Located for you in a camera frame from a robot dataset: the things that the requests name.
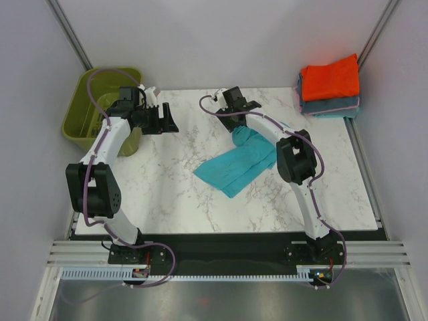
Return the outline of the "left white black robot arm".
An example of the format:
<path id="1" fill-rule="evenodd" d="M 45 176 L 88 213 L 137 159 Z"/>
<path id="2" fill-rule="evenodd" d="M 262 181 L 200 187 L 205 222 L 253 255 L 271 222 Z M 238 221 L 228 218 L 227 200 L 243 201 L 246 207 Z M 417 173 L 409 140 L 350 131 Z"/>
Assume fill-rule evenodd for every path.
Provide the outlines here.
<path id="1" fill-rule="evenodd" d="M 80 162 L 66 168 L 73 210 L 88 227 L 101 226 L 112 239 L 110 264 L 149 263 L 150 252 L 142 233 L 125 216 L 122 194 L 112 172 L 124 141 L 134 129 L 143 135 L 177 133 L 169 104 L 157 102 L 155 87 L 125 86 L 119 98 L 101 113 L 102 125 L 90 150 Z"/>

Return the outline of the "turquoise t shirt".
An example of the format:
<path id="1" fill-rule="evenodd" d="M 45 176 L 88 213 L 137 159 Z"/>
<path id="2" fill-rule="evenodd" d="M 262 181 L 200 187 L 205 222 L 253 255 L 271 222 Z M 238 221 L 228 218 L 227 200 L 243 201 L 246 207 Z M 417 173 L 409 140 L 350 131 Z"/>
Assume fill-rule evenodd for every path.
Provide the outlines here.
<path id="1" fill-rule="evenodd" d="M 234 198 L 265 170 L 272 169 L 276 148 L 260 133 L 245 126 L 232 132 L 235 148 L 206 160 L 194 170 L 196 177 Z"/>

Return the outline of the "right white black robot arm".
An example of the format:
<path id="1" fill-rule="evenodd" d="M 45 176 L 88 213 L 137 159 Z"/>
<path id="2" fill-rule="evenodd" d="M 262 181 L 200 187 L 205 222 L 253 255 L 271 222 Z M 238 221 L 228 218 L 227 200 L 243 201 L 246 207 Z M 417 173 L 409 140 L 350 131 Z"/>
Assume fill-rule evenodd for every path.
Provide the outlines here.
<path id="1" fill-rule="evenodd" d="M 237 86 L 216 91 L 213 101 L 219 105 L 215 115 L 228 131 L 246 126 L 275 146 L 278 173 L 290 184 L 304 219 L 308 259 L 314 263 L 325 259 L 345 263 L 346 245 L 339 244 L 335 237 L 341 241 L 344 238 L 325 221 L 317 202 L 315 181 L 324 174 L 325 165 L 309 133 L 292 130 L 275 120 L 260 103 L 246 100 Z"/>

